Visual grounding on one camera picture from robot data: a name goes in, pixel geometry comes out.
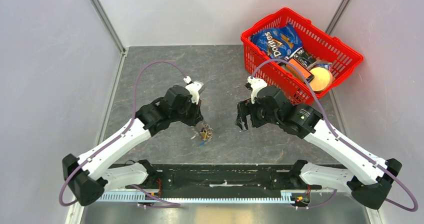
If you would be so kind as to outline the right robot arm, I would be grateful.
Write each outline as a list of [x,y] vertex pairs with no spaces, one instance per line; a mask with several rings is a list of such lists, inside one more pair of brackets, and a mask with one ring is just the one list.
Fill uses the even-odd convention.
[[274,124],[284,132],[303,139],[339,161],[343,168],[330,168],[298,160],[290,170],[289,184],[300,189],[318,185],[348,192],[363,206],[378,210],[392,188],[402,164],[395,158],[383,159],[349,141],[333,125],[327,125],[322,113],[307,104],[293,105],[274,85],[253,87],[245,84],[251,97],[237,104],[235,124],[243,131],[248,120],[253,128]]

